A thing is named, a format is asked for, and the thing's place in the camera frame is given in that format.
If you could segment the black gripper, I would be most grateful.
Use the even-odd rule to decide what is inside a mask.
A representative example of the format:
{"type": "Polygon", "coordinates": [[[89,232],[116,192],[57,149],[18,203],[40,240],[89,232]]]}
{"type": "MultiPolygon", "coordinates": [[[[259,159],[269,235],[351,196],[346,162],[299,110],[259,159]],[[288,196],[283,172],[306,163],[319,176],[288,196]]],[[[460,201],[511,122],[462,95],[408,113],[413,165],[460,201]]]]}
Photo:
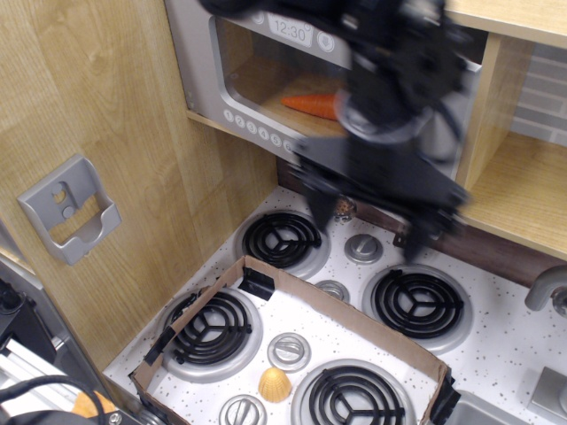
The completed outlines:
{"type": "Polygon", "coordinates": [[[431,110],[443,100],[413,108],[400,100],[373,103],[336,95],[342,136],[312,136],[293,149],[315,226],[324,232],[338,199],[350,197],[402,217],[407,223],[403,256],[415,262],[425,248],[461,226],[460,209],[470,195],[418,150],[431,110]]]}

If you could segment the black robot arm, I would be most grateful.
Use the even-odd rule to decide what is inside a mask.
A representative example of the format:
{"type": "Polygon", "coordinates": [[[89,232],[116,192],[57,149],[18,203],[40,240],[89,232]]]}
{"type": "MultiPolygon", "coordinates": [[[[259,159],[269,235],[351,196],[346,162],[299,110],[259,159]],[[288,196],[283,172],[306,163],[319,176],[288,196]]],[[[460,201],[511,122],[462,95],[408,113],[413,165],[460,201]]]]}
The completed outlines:
{"type": "Polygon", "coordinates": [[[351,68],[336,104],[345,135],[306,138],[294,150],[292,171],[320,230],[338,200],[350,197],[407,221],[407,262],[453,231],[468,193],[439,171],[420,144],[434,114],[444,118],[455,140],[462,137],[444,100],[462,88],[465,38],[443,2],[206,1],[203,6],[229,19],[273,12],[348,45],[351,68]]]}

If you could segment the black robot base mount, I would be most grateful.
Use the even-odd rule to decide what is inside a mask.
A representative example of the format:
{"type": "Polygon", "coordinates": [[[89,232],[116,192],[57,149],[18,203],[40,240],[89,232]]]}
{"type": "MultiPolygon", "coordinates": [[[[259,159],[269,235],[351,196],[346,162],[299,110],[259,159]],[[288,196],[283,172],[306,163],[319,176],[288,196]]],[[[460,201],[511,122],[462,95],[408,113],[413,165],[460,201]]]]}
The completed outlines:
{"type": "Polygon", "coordinates": [[[11,340],[53,364],[57,351],[35,310],[35,301],[23,291],[1,281],[1,348],[11,340]]]}

